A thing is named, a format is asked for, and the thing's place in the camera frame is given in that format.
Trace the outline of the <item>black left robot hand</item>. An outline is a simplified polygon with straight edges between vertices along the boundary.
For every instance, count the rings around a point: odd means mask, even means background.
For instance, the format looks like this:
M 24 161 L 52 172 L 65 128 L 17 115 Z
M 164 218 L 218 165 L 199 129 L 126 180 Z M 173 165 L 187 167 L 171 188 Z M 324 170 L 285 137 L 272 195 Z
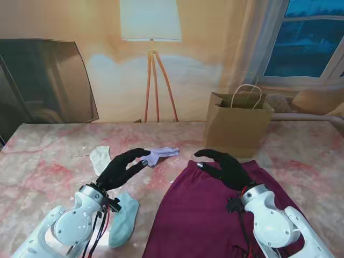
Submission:
M 128 164 L 136 158 L 148 156 L 151 152 L 143 148 L 128 150 L 116 156 L 101 173 L 96 181 L 96 185 L 105 191 L 117 189 L 123 186 L 134 175 L 148 166 L 147 160 L 141 160 L 137 164 L 126 168 Z

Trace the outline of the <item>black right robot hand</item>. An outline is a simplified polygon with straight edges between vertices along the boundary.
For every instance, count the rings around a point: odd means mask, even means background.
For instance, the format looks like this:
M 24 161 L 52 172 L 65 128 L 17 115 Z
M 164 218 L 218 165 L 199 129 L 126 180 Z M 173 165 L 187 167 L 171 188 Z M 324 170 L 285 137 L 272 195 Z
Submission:
M 241 163 L 227 153 L 218 152 L 212 149 L 202 149 L 194 154 L 195 157 L 208 157 L 220 165 L 216 168 L 207 163 L 201 162 L 198 166 L 202 171 L 211 177 L 220 180 L 225 186 L 232 190 L 247 190 L 257 185 L 244 170 Z

